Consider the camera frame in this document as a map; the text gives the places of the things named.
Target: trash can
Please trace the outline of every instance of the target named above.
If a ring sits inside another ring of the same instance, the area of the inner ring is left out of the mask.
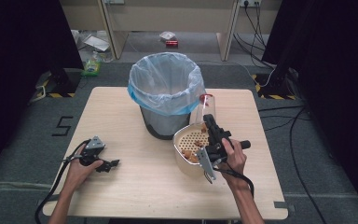
[[[184,54],[165,52],[143,57],[130,71],[128,92],[140,106],[147,130],[171,140],[189,123],[205,93],[200,68]]]

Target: transparent cup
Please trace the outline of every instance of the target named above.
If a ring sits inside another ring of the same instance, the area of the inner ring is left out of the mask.
[[[204,122],[203,116],[207,114],[213,115],[214,119],[216,119],[214,96],[210,93],[202,94],[200,96],[200,103],[197,105],[195,123],[202,124]]]

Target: human arm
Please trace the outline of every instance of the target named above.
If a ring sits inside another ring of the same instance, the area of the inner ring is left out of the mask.
[[[86,145],[84,144],[77,154],[80,154]],[[61,224],[66,222],[66,216],[68,214],[69,205],[72,200],[72,196],[75,190],[86,180],[86,178],[99,166],[103,164],[103,161],[95,161],[89,166],[83,166],[80,164],[79,159],[73,159],[69,165],[69,170],[65,179],[65,182],[60,193],[60,197],[51,214],[48,224]]]
[[[234,148],[232,148],[227,139],[222,139],[223,146],[225,147],[227,153],[227,163],[219,164],[219,168],[229,170],[231,167],[235,172],[242,174],[246,163],[246,155],[243,154],[241,143],[239,141],[231,139],[231,142]],[[225,178],[232,191],[240,212],[242,223],[264,223],[264,220],[257,209],[248,183],[233,175],[222,173],[222,176]]]

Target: black curtain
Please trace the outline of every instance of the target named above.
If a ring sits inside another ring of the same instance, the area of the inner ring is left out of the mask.
[[[39,77],[82,66],[58,0],[0,1],[0,152],[9,144]]]
[[[284,61],[285,40],[296,38],[305,2],[283,0],[264,60]],[[358,192],[358,4],[324,1],[289,56],[298,81],[331,153]]]

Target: table top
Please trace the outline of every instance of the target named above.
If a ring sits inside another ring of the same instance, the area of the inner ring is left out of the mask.
[[[248,90],[207,89],[215,96],[216,123],[231,138],[249,140],[244,174],[255,184],[255,202],[264,219],[285,219],[284,202],[253,94]],[[110,173],[93,173],[76,191],[68,212],[80,217],[239,219],[226,180],[184,174],[175,160],[172,140],[153,137],[139,106],[123,87],[97,87],[86,104],[64,157],[84,140],[98,135],[106,144],[100,158],[120,160]],[[56,189],[58,194],[66,171]],[[45,205],[50,216],[56,202]]]

